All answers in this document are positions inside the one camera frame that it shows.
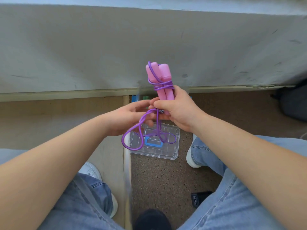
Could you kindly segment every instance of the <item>blue jeans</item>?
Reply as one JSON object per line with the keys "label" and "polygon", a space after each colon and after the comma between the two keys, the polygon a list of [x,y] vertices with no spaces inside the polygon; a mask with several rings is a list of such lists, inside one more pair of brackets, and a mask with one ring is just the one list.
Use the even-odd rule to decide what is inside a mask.
{"label": "blue jeans", "polygon": [[[306,140],[258,137],[307,156]],[[21,152],[0,150],[0,163],[6,162]],[[180,230],[284,229],[199,138],[196,138],[192,145],[191,155],[195,163],[209,166],[223,176],[223,179],[217,190],[202,202],[179,228]],[[112,200],[109,187],[88,175],[77,174],[39,229],[122,230],[123,228],[109,217],[111,211]]]}

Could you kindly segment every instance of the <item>black bag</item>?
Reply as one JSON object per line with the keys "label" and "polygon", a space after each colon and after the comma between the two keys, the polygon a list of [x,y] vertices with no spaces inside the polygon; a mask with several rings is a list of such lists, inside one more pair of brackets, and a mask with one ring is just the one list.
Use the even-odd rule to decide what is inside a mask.
{"label": "black bag", "polygon": [[293,88],[279,88],[271,97],[279,100],[279,107],[286,116],[307,122],[307,79]]}

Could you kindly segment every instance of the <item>person's left hand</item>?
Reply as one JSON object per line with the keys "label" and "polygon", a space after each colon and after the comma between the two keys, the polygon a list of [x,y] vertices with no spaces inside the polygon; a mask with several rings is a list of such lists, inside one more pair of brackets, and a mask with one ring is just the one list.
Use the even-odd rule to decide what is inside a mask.
{"label": "person's left hand", "polygon": [[[118,108],[117,110],[108,112],[103,114],[106,124],[108,126],[108,135],[122,135],[124,134],[130,127],[137,124],[140,118],[145,114],[150,105],[150,100],[141,100],[137,102],[130,103],[123,107]],[[153,121],[156,117],[156,114],[149,114],[146,117],[145,123],[149,126],[153,126]]]}

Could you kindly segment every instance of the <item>black object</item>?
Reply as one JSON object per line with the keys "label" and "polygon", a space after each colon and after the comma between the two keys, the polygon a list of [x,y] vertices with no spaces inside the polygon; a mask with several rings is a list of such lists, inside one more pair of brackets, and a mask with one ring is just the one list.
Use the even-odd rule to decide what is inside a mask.
{"label": "black object", "polygon": [[204,191],[204,192],[198,192],[198,193],[191,193],[192,205],[195,208],[198,208],[199,205],[212,193],[213,193],[212,191]]}
{"label": "black object", "polygon": [[279,100],[280,110],[286,116],[307,122],[307,79],[293,88],[279,88],[271,97]]}
{"label": "black object", "polygon": [[172,227],[163,212],[148,209],[137,218],[133,230],[172,230]]}

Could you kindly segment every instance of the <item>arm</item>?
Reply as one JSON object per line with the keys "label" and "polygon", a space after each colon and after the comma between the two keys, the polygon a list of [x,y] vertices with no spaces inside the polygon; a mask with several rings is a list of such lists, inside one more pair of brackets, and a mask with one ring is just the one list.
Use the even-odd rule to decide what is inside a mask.
{"label": "arm", "polygon": [[175,95],[151,104],[168,110],[171,117],[165,119],[208,145],[285,227],[306,229],[307,158],[207,115],[179,87]]}
{"label": "arm", "polygon": [[37,229],[101,141],[137,123],[148,105],[95,117],[0,165],[0,229]]}

